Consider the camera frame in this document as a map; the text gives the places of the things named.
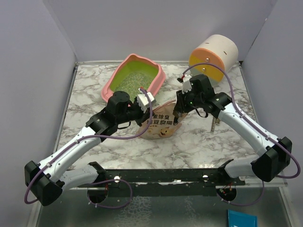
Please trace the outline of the peach cat litter bag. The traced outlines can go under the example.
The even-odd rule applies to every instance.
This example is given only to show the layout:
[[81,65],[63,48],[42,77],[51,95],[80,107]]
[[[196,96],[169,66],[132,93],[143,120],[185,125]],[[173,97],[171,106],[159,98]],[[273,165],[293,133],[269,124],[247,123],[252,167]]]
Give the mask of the peach cat litter bag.
[[153,118],[149,128],[140,137],[145,140],[155,140],[171,137],[181,126],[186,113],[174,122],[173,110],[176,100],[167,101],[153,110]]

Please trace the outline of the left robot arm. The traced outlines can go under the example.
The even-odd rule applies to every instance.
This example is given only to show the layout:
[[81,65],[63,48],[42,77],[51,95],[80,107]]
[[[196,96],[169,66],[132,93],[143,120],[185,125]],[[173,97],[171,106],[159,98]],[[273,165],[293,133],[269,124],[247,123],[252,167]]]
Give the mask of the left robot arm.
[[135,121],[141,125],[152,118],[153,95],[140,88],[134,102],[124,91],[116,91],[109,98],[107,105],[90,117],[77,135],[60,150],[39,161],[29,161],[25,167],[27,190],[24,202],[31,204],[39,201],[48,206],[56,201],[64,190],[83,184],[101,186],[104,174],[92,165],[82,170],[69,173],[68,168],[82,155],[105,139],[114,139],[113,134],[120,124]]

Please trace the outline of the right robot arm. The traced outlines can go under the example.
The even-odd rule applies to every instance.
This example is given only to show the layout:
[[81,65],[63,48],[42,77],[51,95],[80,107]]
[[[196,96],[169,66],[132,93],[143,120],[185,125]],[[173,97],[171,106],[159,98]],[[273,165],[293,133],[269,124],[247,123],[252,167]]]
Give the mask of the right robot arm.
[[182,114],[202,108],[206,114],[219,119],[233,128],[253,148],[257,157],[242,160],[230,160],[221,165],[217,179],[228,185],[240,176],[256,176],[264,182],[270,182],[290,163],[292,142],[284,137],[267,132],[224,93],[215,93],[209,78],[200,74],[185,76],[181,79],[182,89],[176,92],[177,103],[174,107],[174,122]]

